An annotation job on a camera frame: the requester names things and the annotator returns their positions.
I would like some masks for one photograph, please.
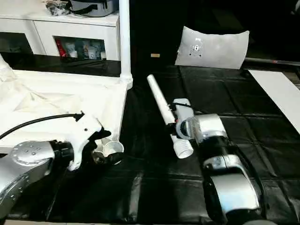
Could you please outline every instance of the grey bag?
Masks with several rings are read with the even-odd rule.
[[[79,15],[101,17],[119,9],[119,0],[70,0],[66,8]]]

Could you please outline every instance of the white panel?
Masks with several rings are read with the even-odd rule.
[[[300,134],[300,90],[281,72],[250,73]]]
[[[45,55],[43,45],[33,21],[0,19],[0,32],[24,33],[33,53]]]
[[[53,36],[104,40],[107,60],[119,60],[116,27],[63,23],[34,22],[47,55],[59,56]]]

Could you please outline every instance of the bottle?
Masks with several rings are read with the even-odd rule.
[[[66,51],[64,50],[64,48],[62,47],[61,41],[60,41],[60,40],[55,40],[55,42],[56,42],[58,51],[59,51],[59,53],[60,53],[60,56],[61,56],[61,57],[67,57],[67,53],[66,53]]]

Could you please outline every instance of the white pillow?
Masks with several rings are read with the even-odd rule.
[[[203,34],[183,27],[175,64],[239,69],[245,59],[249,31],[240,34]]]

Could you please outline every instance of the black tablecloth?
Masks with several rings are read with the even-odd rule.
[[[32,63],[11,57],[4,55],[16,69],[120,74],[118,62],[56,63],[57,58],[41,56],[35,59],[39,63]],[[134,72],[120,136],[125,159],[113,167],[83,164],[78,171],[45,177],[24,193],[9,218],[139,224],[210,221],[197,152],[185,159],[176,157],[146,82],[146,75],[153,73],[168,102],[188,98],[193,106],[221,116],[229,137],[263,181],[268,219],[300,223],[300,136],[247,71],[174,66]]]

